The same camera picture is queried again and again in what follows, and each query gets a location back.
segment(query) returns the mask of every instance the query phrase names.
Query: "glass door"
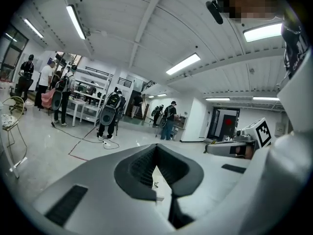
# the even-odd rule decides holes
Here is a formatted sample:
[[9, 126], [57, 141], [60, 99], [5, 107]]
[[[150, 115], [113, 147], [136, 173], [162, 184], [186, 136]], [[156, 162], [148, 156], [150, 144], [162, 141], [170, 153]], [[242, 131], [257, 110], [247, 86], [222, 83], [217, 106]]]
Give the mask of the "glass door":
[[9, 25], [0, 42], [0, 78], [12, 81], [16, 65], [28, 42], [18, 30]]

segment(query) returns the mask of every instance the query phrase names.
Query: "fluorescent light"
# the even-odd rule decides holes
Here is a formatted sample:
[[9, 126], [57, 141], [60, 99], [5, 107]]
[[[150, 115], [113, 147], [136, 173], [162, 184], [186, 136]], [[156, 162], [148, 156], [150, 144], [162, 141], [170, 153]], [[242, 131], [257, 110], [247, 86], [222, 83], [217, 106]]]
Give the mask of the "fluorescent light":
[[201, 60], [201, 58], [195, 53], [187, 59], [181, 61], [179, 64], [175, 65], [173, 68], [169, 69], [166, 73], [169, 75], [174, 74], [175, 72]]
[[277, 97], [261, 97], [261, 96], [254, 96], [253, 100], [267, 100], [267, 101], [279, 101]]
[[244, 36], [246, 38], [246, 41], [250, 43], [256, 40], [260, 40], [260, 39], [280, 36], [281, 29], [282, 29], [282, 23], [281, 24], [278, 23], [278, 24], [268, 25], [268, 26], [264, 26], [261, 28], [246, 31], [244, 32]]
[[17, 41], [16, 41], [13, 37], [11, 37], [8, 33], [6, 33], [6, 35], [7, 35], [9, 38], [13, 39], [14, 42], [17, 42]]
[[206, 98], [205, 100], [207, 101], [230, 101], [229, 97], [211, 97], [211, 98]]
[[40, 37], [40, 38], [44, 38], [44, 36], [42, 34], [40, 34], [40, 32], [34, 27], [34, 25], [32, 25], [30, 23], [29, 20], [24, 19], [24, 22], [28, 24], [29, 27], [31, 27], [31, 29]]
[[67, 6], [67, 12], [68, 12], [70, 18], [72, 19], [72, 22], [73, 22], [73, 24], [74, 24], [74, 26], [75, 26], [75, 28], [77, 30], [77, 33], [78, 33], [79, 37], [81, 39], [83, 39], [83, 40], [86, 39], [85, 33], [84, 33], [81, 25], [78, 22], [78, 19], [77, 19], [78, 17], [76, 15], [76, 11], [74, 9], [74, 6], [73, 5], [68, 5]]

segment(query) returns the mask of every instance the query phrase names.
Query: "white t-shirt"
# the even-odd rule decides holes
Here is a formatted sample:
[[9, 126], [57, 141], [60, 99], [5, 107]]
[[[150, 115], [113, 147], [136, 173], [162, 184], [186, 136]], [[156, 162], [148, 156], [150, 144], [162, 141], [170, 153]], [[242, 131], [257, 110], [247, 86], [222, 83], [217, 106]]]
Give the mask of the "white t-shirt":
[[52, 72], [53, 70], [49, 65], [43, 67], [43, 70], [41, 71], [39, 85], [48, 86], [49, 85], [48, 77], [52, 76]]

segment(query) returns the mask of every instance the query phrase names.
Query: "ceiling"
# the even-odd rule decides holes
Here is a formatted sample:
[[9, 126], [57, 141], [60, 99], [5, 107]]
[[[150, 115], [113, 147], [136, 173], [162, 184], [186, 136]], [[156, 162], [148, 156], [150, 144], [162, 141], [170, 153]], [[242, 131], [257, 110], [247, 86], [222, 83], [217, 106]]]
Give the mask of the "ceiling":
[[[207, 1], [26, 0], [14, 20], [23, 24], [28, 18], [44, 35], [43, 40], [33, 38], [47, 49], [111, 63], [178, 92], [233, 99], [253, 93], [276, 96], [276, 84], [286, 73], [283, 38], [247, 43], [244, 30], [269, 22], [242, 24], [224, 17], [219, 25], [206, 9]], [[86, 40], [79, 38], [68, 4], [75, 5]], [[200, 61], [172, 76], [166, 73], [195, 52]]]

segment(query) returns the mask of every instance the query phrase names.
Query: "ceiling light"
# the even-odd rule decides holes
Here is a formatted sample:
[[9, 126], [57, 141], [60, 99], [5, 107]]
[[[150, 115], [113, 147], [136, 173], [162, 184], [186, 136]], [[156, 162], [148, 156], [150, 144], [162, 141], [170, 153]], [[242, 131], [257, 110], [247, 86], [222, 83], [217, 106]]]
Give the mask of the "ceiling light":
[[72, 22], [77, 30], [77, 33], [79, 35], [79, 37], [83, 40], [86, 39], [86, 35], [83, 31], [83, 28], [82, 26], [80, 25], [79, 21], [78, 21], [78, 17], [77, 17], [77, 14], [76, 14], [76, 11], [75, 11], [75, 8], [72, 4], [68, 5], [67, 6], [67, 12], [70, 16], [70, 18], [72, 19]]
[[201, 60], [201, 58], [196, 54], [192, 54], [190, 57], [186, 58], [185, 60], [181, 61], [179, 64], [175, 65], [173, 68], [169, 69], [166, 73], [169, 75], [174, 74], [175, 72]]
[[211, 97], [211, 98], [206, 98], [205, 100], [207, 101], [230, 101], [229, 97]]
[[279, 101], [277, 97], [261, 97], [261, 96], [254, 96], [253, 100], [267, 100], [267, 101]]
[[265, 39], [269, 37], [276, 37], [281, 35], [282, 23], [272, 24], [257, 29], [252, 29], [244, 32], [244, 36], [248, 43]]
[[17, 42], [17, 41], [16, 41], [13, 37], [11, 37], [8, 33], [6, 33], [6, 35], [7, 35], [9, 38], [13, 39], [14, 42]]
[[27, 25], [29, 27], [31, 27], [31, 29], [40, 37], [40, 38], [44, 38], [44, 36], [42, 34], [40, 34], [40, 32], [34, 27], [34, 25], [31, 24], [31, 22], [28, 19], [24, 19], [24, 22], [27, 23]]

